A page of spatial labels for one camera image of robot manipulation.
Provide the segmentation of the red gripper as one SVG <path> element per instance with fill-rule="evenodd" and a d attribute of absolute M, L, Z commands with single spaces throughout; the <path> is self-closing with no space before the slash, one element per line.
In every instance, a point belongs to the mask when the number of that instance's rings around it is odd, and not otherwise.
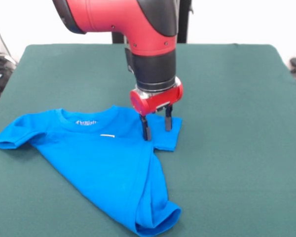
<path fill-rule="evenodd" d="M 151 141 L 151 131 L 148 125 L 146 115 L 155 113 L 166 107 L 165 110 L 165 129 L 172 130 L 172 110 L 173 104 L 181 100 L 184 88 L 181 80 L 176 77 L 173 87 L 161 92 L 145 92 L 137 86 L 130 92 L 130 101 L 137 113 L 140 114 L 140 120 L 143 128 L 143 138 L 145 141 Z"/>

